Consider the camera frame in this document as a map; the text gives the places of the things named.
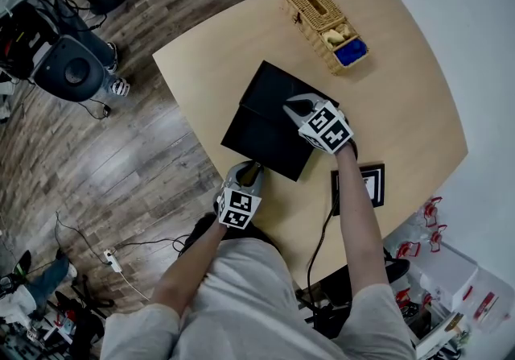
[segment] wooden floor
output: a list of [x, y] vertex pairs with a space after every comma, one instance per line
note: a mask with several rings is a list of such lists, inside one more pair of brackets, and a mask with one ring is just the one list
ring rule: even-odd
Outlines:
[[[77, 104], [41, 89], [28, 94], [29, 86], [19, 86], [11, 99], [16, 112], [0, 126], [0, 229], [15, 258], [28, 249], [33, 267], [53, 259], [56, 211], [101, 254], [124, 242], [189, 233], [211, 210], [221, 178], [152, 53], [240, 1], [129, 0], [110, 13], [97, 32], [118, 44], [119, 73], [132, 89], [126, 99], [100, 95], [113, 109], [103, 121]], [[100, 114], [99, 107], [90, 106]], [[114, 299], [119, 312], [142, 307], [143, 298], [101, 265], [76, 232], [58, 227], [57, 235], [79, 272], [89, 276], [96, 296]], [[126, 277], [148, 296], [176, 255], [167, 242], [117, 252]], [[14, 258], [0, 245], [0, 273], [13, 265]], [[70, 292], [68, 286], [61, 289]]]

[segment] power strip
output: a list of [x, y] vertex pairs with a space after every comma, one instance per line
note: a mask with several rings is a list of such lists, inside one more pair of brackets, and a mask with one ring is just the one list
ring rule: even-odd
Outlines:
[[122, 266], [118, 263], [116, 257], [114, 257], [113, 252], [108, 248], [106, 251], [104, 251], [104, 255], [107, 258], [107, 261], [109, 261], [109, 264], [111, 265], [111, 268], [113, 268], [114, 272], [121, 273]]

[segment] person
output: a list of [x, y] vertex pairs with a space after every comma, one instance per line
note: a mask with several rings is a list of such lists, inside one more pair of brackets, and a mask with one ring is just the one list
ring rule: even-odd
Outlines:
[[[0, 0], [0, 16], [9, 13], [19, 0]], [[31, 2], [37, 6], [44, 6], [52, 15], [61, 35], [70, 35], [81, 42], [91, 53], [97, 57], [105, 69], [103, 86], [109, 92], [125, 97], [130, 90], [127, 81], [115, 75], [118, 69], [117, 47], [112, 42], [104, 42], [94, 33], [64, 0], [47, 0], [46, 2]]]
[[353, 296], [337, 338], [327, 339], [303, 320], [286, 264], [271, 242], [254, 235], [255, 227], [248, 238], [235, 238], [229, 234], [237, 229], [213, 214], [203, 218], [203, 225], [212, 222], [204, 234], [163, 274], [150, 304], [108, 318], [101, 359], [415, 359], [352, 147], [346, 144], [336, 160]]
[[43, 311], [47, 306], [48, 297], [59, 284], [67, 278], [73, 279], [76, 276], [76, 268], [59, 249], [56, 259], [41, 275], [19, 285], [14, 292], [0, 299], [0, 317], [4, 318], [7, 324], [19, 323], [30, 330], [30, 315]]

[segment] person's right arm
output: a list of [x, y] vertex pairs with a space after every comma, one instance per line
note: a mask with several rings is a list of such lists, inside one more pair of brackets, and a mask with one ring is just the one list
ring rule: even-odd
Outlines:
[[352, 295], [372, 284], [388, 284], [381, 232], [350, 144], [337, 154], [340, 174], [340, 227]]

